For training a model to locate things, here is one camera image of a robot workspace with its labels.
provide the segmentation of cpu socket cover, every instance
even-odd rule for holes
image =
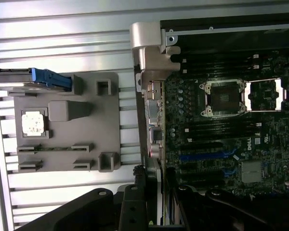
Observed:
[[[204,117],[236,116],[246,111],[244,98],[245,83],[241,79],[207,81],[199,85],[205,92]]]

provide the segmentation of ribbed metal panel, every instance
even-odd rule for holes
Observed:
[[[5,156],[5,181],[11,189],[10,197],[5,195],[9,226],[2,225],[8,227],[2,230],[24,225],[94,188],[116,192],[119,185],[133,182],[140,148],[129,37],[132,23],[286,12],[289,1],[282,0],[0,0],[0,68],[118,74],[123,164],[113,173],[17,173],[13,99],[0,91],[4,146],[0,155]]]

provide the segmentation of blue pcie slot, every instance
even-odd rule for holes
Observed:
[[[37,68],[31,68],[32,72],[32,81],[45,83],[47,87],[59,86],[67,88],[68,90],[72,89],[72,79],[57,74],[50,70],[40,70]]]
[[[197,160],[208,160],[208,159],[222,159],[222,158],[228,158],[229,156],[233,155],[235,153],[236,149],[224,152],[219,151],[216,153],[202,153],[202,154],[191,154],[191,155],[180,155],[179,159],[181,161],[197,161]]]

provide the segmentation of motherboard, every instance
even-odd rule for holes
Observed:
[[[289,191],[289,51],[174,59],[165,155],[178,182],[243,196]]]

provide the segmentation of screw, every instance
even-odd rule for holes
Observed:
[[[216,190],[212,190],[212,195],[214,195],[214,196],[220,196],[221,195],[221,193],[219,192],[219,191],[216,191]]]
[[[186,186],[179,186],[179,189],[182,190],[182,191],[184,191],[184,190],[187,189],[187,187],[186,187]]]

